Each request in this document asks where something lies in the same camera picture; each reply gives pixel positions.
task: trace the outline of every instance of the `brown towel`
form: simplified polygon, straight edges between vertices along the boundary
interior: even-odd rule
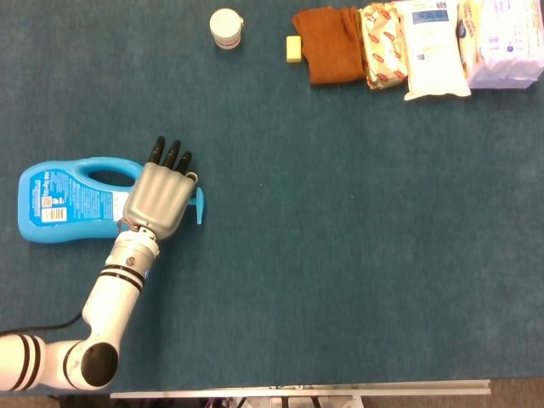
[[[310,83],[350,82],[365,77],[355,13],[355,7],[322,7],[302,10],[292,18],[302,38]]]

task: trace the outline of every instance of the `floor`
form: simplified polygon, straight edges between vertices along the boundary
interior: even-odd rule
[[[542,408],[544,379],[496,380],[491,395],[451,397],[375,397],[364,398],[365,408]],[[58,408],[49,397],[10,397],[0,399],[2,408]]]

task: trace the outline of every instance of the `wrapped package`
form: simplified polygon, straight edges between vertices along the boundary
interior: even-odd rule
[[[366,81],[370,89],[389,88],[408,75],[404,38],[392,3],[373,3],[359,9]]]
[[[539,0],[461,0],[457,31],[470,88],[527,88],[544,70]]]
[[[457,0],[395,2],[405,36],[408,88],[405,100],[426,95],[470,95],[457,44]]]

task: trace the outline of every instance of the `bottle label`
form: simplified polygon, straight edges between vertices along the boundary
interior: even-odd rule
[[[30,220],[38,227],[104,219],[117,221],[125,192],[97,190],[68,172],[45,170],[31,177]]]

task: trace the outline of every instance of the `robot finger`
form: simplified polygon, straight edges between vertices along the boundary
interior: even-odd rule
[[[164,150],[164,143],[165,139],[162,136],[156,138],[156,142],[153,146],[153,150],[151,151],[150,159],[148,160],[148,162],[159,164],[159,160],[161,160],[162,156],[162,151]]]
[[[182,174],[185,174],[187,172],[187,168],[190,164],[190,159],[192,158],[192,154],[190,151],[186,151],[182,156],[181,159],[179,159],[179,164],[176,167],[176,172],[180,172]]]
[[[181,142],[179,140],[174,140],[170,149],[168,150],[167,156],[164,158],[162,165],[164,167],[172,168],[176,158],[178,157],[179,148],[181,147]]]

